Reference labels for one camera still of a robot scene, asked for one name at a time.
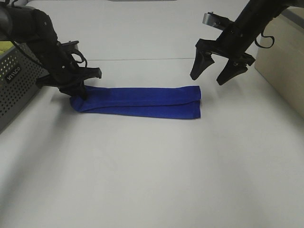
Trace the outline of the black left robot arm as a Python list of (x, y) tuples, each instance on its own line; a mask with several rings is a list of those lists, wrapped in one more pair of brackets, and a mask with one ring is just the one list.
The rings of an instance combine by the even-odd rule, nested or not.
[(17, 49), (25, 43), (35, 58), (21, 53), (48, 72), (36, 80), (36, 85), (56, 87), (69, 96), (87, 98), (84, 81), (101, 78), (99, 68), (88, 66), (87, 59), (78, 49), (78, 41), (61, 43), (53, 23), (45, 12), (33, 7), (16, 6), (9, 0), (0, 3), (0, 39), (10, 41)]

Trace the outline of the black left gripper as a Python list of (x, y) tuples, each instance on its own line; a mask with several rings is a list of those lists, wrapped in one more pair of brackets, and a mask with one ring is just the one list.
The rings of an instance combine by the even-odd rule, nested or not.
[(47, 70), (48, 75), (36, 80), (39, 88), (56, 87), (63, 94), (87, 99), (85, 80), (102, 78), (101, 69), (87, 66), (87, 59), (79, 50), (65, 52), (58, 41), (54, 46), (46, 46), (35, 57)]

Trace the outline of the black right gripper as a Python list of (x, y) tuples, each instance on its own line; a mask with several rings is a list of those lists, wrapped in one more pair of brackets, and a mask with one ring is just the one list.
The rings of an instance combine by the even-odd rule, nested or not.
[(191, 79), (197, 80), (205, 69), (214, 64), (212, 54), (229, 59), (217, 77), (219, 85), (246, 72), (247, 64), (252, 65), (255, 62), (255, 58), (246, 53), (255, 38), (254, 33), (247, 29), (240, 29), (232, 23), (222, 31), (216, 40), (199, 39), (195, 45), (196, 55), (190, 72)]

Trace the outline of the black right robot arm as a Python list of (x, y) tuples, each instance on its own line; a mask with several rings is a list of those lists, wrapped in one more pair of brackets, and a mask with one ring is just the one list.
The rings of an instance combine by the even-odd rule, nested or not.
[(198, 40), (190, 77), (196, 80), (211, 66), (214, 63), (212, 55), (228, 59), (217, 78), (219, 85), (245, 73), (248, 66), (255, 61), (246, 50), (258, 35), (263, 33), (267, 24), (286, 8), (287, 4), (283, 0), (251, 0), (235, 21), (213, 12), (205, 13), (203, 24), (220, 29), (222, 32), (216, 40)]

